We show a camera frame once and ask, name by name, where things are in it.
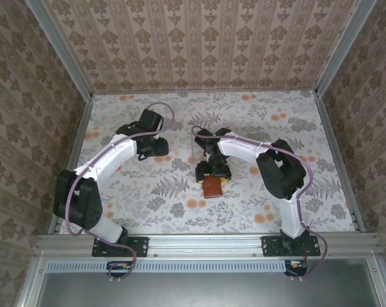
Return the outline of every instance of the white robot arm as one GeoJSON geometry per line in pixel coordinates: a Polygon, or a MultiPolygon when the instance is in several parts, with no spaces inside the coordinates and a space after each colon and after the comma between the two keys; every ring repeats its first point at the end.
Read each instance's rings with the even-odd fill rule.
{"type": "Polygon", "coordinates": [[[283,153],[275,152],[260,146],[261,144],[273,145],[292,152],[289,145],[279,139],[277,142],[258,143],[251,139],[238,137],[229,129],[220,129],[212,134],[206,129],[198,132],[203,136],[230,136],[230,138],[200,138],[196,136],[195,142],[204,149],[207,161],[202,161],[196,167],[196,180],[202,182],[204,176],[212,175],[225,180],[231,179],[231,172],[227,165],[228,157],[237,157],[244,161],[257,163],[267,190],[280,200],[282,216],[282,232],[292,239],[298,238],[304,231],[298,215],[296,193],[303,186],[305,170],[295,158],[283,153]]]}
{"type": "Polygon", "coordinates": [[[116,135],[93,159],[74,171],[62,170],[56,180],[53,212],[65,217],[68,194],[80,174],[78,184],[70,201],[69,220],[81,228],[111,243],[125,244],[127,230],[112,222],[103,214],[99,187],[126,160],[138,154],[138,159],[168,154],[168,142],[157,134],[136,136],[155,132],[163,126],[163,117],[145,109],[137,122],[121,126],[116,135]]]}

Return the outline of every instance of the wire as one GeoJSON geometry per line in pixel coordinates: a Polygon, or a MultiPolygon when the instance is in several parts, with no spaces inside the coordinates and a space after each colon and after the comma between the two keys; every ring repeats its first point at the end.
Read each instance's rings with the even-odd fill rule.
{"type": "Polygon", "coordinates": [[[322,258],[320,259],[319,263],[308,274],[306,274],[304,276],[299,276],[299,275],[297,275],[297,273],[295,273],[293,271],[290,271],[290,270],[287,270],[287,271],[290,272],[291,274],[294,274],[294,277],[298,278],[298,279],[306,278],[306,277],[309,277],[309,276],[313,275],[319,269],[319,267],[322,265],[323,261],[325,260],[326,254],[328,253],[328,243],[327,243],[327,241],[325,240],[325,238],[322,235],[320,235],[318,232],[315,232],[315,231],[311,230],[303,222],[300,198],[301,198],[302,194],[304,194],[309,189],[309,187],[312,185],[312,183],[314,181],[314,174],[313,174],[310,166],[308,165],[308,163],[306,163],[301,157],[298,157],[295,153],[289,152],[288,150],[285,150],[285,149],[281,149],[281,148],[274,147],[274,146],[267,145],[267,144],[262,144],[259,141],[252,141],[251,139],[245,139],[245,138],[242,138],[240,136],[201,136],[200,134],[198,134],[198,133],[196,133],[194,131],[195,128],[199,128],[199,129],[202,129],[202,128],[200,126],[198,126],[198,125],[194,125],[191,128],[191,133],[194,136],[197,136],[199,138],[202,138],[202,139],[235,139],[237,141],[244,142],[244,143],[249,144],[249,145],[260,146],[260,147],[267,148],[267,149],[270,149],[270,150],[275,150],[277,152],[282,152],[283,154],[286,154],[286,155],[290,155],[291,157],[294,157],[295,159],[299,160],[306,167],[306,169],[308,170],[308,173],[309,173],[309,182],[296,195],[296,206],[298,208],[298,217],[300,218],[301,226],[304,227],[304,229],[307,230],[309,233],[311,233],[311,234],[315,235],[316,237],[320,238],[323,241],[323,244],[324,244],[325,248],[324,248],[324,252],[323,252],[322,258]]]}
{"type": "Polygon", "coordinates": [[[175,113],[174,113],[173,108],[169,104],[166,104],[165,102],[153,102],[153,103],[149,104],[147,109],[150,109],[152,106],[155,106],[155,105],[158,105],[158,104],[166,106],[170,110],[170,112],[172,113],[172,121],[170,122],[169,126],[161,128],[160,130],[157,130],[157,131],[141,132],[141,133],[133,134],[131,136],[124,136],[122,139],[119,139],[118,141],[116,141],[113,144],[111,144],[111,146],[107,147],[99,155],[97,155],[94,158],[94,160],[91,163],[89,163],[89,165],[80,174],[78,174],[76,179],[73,181],[72,186],[70,187],[70,190],[69,190],[69,193],[68,193],[67,199],[66,199],[65,222],[66,222],[66,230],[67,230],[67,232],[70,235],[73,235],[74,237],[76,237],[78,235],[81,235],[83,233],[83,231],[84,231],[88,235],[91,235],[91,236],[95,237],[96,239],[102,241],[105,244],[108,244],[108,245],[114,246],[114,247],[118,247],[118,248],[124,248],[124,249],[127,249],[128,251],[130,251],[132,253],[132,256],[133,256],[132,265],[130,266],[130,269],[122,276],[122,278],[128,277],[128,275],[132,272],[132,270],[134,269],[134,266],[136,265],[137,255],[136,255],[136,252],[134,251],[134,249],[130,248],[129,246],[123,245],[123,244],[117,244],[117,243],[109,242],[109,241],[107,241],[107,240],[105,240],[103,238],[100,238],[98,235],[96,235],[96,234],[94,234],[92,232],[89,232],[88,230],[84,230],[83,228],[80,229],[77,233],[73,232],[71,227],[70,227],[70,221],[69,221],[70,204],[72,202],[72,197],[73,197],[75,188],[76,188],[77,184],[79,183],[79,181],[83,178],[84,174],[86,174],[88,171],[90,171],[90,168],[95,166],[96,163],[99,160],[101,160],[108,152],[110,152],[110,150],[114,149],[116,146],[122,144],[123,142],[126,142],[128,139],[134,139],[134,138],[138,138],[140,136],[156,135],[156,134],[159,134],[159,133],[163,133],[164,131],[167,131],[167,130],[169,130],[169,129],[171,129],[173,127],[173,125],[175,123],[175,113]]]}
{"type": "Polygon", "coordinates": [[[306,248],[305,248],[305,258],[303,259],[303,261],[305,261],[307,263],[307,266],[308,266],[308,251],[306,248]]]}

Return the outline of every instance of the patterned floor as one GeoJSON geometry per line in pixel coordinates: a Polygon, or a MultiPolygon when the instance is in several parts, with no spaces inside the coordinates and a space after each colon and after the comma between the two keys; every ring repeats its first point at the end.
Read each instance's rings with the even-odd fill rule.
{"type": "MultiPolygon", "coordinates": [[[[162,135],[171,152],[143,162],[132,158],[101,189],[105,215],[130,233],[279,231],[278,200],[264,188],[257,166],[229,158],[233,179],[223,185],[224,196],[202,197],[193,172],[202,158],[191,142],[194,124],[213,132],[227,127],[260,141],[286,140],[314,171],[314,185],[302,199],[306,224],[323,232],[354,230],[310,91],[94,96],[79,165],[154,101],[167,102],[176,112],[176,127],[162,135]]],[[[164,107],[157,106],[156,111],[169,119],[164,107]]]]}

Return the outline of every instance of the purple cable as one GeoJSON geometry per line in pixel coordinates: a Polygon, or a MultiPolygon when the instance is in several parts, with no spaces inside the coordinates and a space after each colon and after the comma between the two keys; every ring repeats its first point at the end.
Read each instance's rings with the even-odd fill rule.
{"type": "Polygon", "coordinates": [[[122,279],[122,278],[128,277],[128,275],[130,275],[130,273],[133,271],[134,266],[136,265],[136,261],[133,260],[133,262],[132,262],[132,264],[131,264],[129,270],[128,270],[123,276],[121,276],[121,277],[119,277],[119,278],[115,278],[115,277],[113,277],[113,276],[111,275],[111,270],[112,270],[114,267],[118,267],[118,266],[120,266],[120,265],[123,265],[123,264],[116,263],[116,264],[111,264],[111,265],[109,266],[108,276],[111,278],[111,281],[114,280],[114,279],[119,279],[119,278],[122,279]]]}
{"type": "Polygon", "coordinates": [[[311,233],[311,234],[317,236],[318,238],[320,238],[323,241],[323,244],[325,245],[325,248],[324,248],[324,252],[323,252],[322,258],[319,261],[318,265],[312,271],[310,271],[308,274],[306,274],[304,276],[299,276],[299,275],[297,275],[297,273],[295,273],[293,271],[290,271],[290,270],[287,270],[287,271],[290,272],[291,274],[293,274],[294,275],[293,277],[298,278],[298,279],[306,278],[306,277],[309,277],[312,274],[314,274],[319,269],[319,267],[323,263],[323,260],[326,257],[326,254],[328,252],[328,243],[327,243],[327,241],[325,240],[324,237],[322,237],[318,232],[315,232],[315,231],[309,229],[309,227],[307,225],[305,225],[304,222],[303,222],[300,198],[301,198],[302,194],[304,194],[309,189],[309,187],[312,185],[312,183],[314,181],[314,174],[313,174],[310,166],[308,165],[308,163],[306,163],[301,157],[298,157],[295,153],[289,152],[288,150],[285,150],[285,149],[277,148],[277,147],[274,147],[274,146],[271,146],[271,145],[267,145],[267,144],[262,144],[261,142],[252,141],[252,140],[249,140],[249,139],[241,138],[239,136],[201,136],[200,134],[197,134],[196,132],[194,132],[195,128],[200,128],[200,129],[202,129],[202,128],[200,126],[198,126],[198,125],[194,125],[191,128],[191,133],[194,136],[198,136],[199,138],[202,138],[202,139],[236,139],[238,141],[241,141],[241,142],[253,145],[253,146],[259,146],[259,147],[267,148],[267,149],[270,149],[270,150],[275,150],[275,151],[278,151],[278,152],[282,152],[283,154],[290,155],[291,157],[294,157],[295,159],[299,160],[306,167],[306,169],[308,170],[308,173],[309,173],[309,182],[296,195],[296,206],[298,208],[298,217],[300,218],[300,223],[301,223],[302,227],[304,227],[304,229],[306,229],[309,233],[311,233]]]}
{"type": "MultiPolygon", "coordinates": [[[[158,131],[152,131],[152,132],[141,132],[141,133],[136,133],[136,134],[133,134],[131,136],[126,136],[122,139],[119,139],[118,141],[114,142],[111,146],[107,147],[105,150],[103,150],[103,152],[101,152],[98,156],[96,156],[96,158],[94,158],[94,160],[89,163],[89,165],[80,173],[78,174],[78,176],[76,177],[76,179],[73,181],[73,184],[72,184],[72,187],[70,187],[70,190],[69,190],[69,193],[67,195],[67,199],[66,199],[66,208],[65,208],[65,223],[66,223],[66,230],[67,232],[70,234],[70,235],[73,235],[74,237],[78,236],[78,235],[81,235],[83,233],[83,228],[80,229],[77,233],[73,232],[72,229],[70,228],[70,221],[69,221],[69,210],[70,210],[70,203],[72,201],[72,197],[73,197],[73,194],[74,194],[74,191],[75,191],[75,188],[77,186],[77,184],[79,183],[79,181],[82,179],[82,177],[84,176],[84,174],[86,174],[90,168],[92,168],[93,166],[95,166],[95,164],[101,159],[103,158],[110,150],[112,150],[114,147],[120,145],[121,143],[127,141],[128,139],[133,139],[133,138],[137,138],[139,136],[151,136],[151,135],[156,135],[156,134],[159,134],[159,133],[162,133],[164,131],[167,131],[168,129],[170,129],[174,123],[175,123],[175,113],[174,113],[174,110],[173,108],[169,105],[169,104],[166,104],[165,102],[153,102],[151,104],[149,104],[149,106],[147,107],[147,109],[150,109],[152,106],[156,105],[156,104],[161,104],[163,106],[166,106],[170,112],[172,113],[172,122],[170,123],[169,126],[167,127],[164,127],[158,131]]],[[[97,235],[95,235],[94,233],[92,232],[89,232],[87,230],[84,231],[85,233],[87,233],[88,235],[91,235],[93,237],[95,237],[96,239],[102,241],[103,243],[105,244],[108,244],[108,245],[111,245],[111,246],[115,246],[115,247],[120,247],[120,248],[124,248],[124,249],[127,249],[129,250],[132,255],[133,255],[133,262],[132,262],[132,266],[130,267],[130,269],[127,271],[126,274],[124,274],[122,276],[122,278],[125,278],[127,277],[130,272],[134,269],[134,266],[136,265],[136,259],[137,259],[137,256],[136,256],[136,252],[130,248],[129,246],[126,246],[126,245],[122,245],[122,244],[117,244],[117,243],[112,243],[112,242],[109,242],[103,238],[100,238],[98,237],[97,235]]]]}

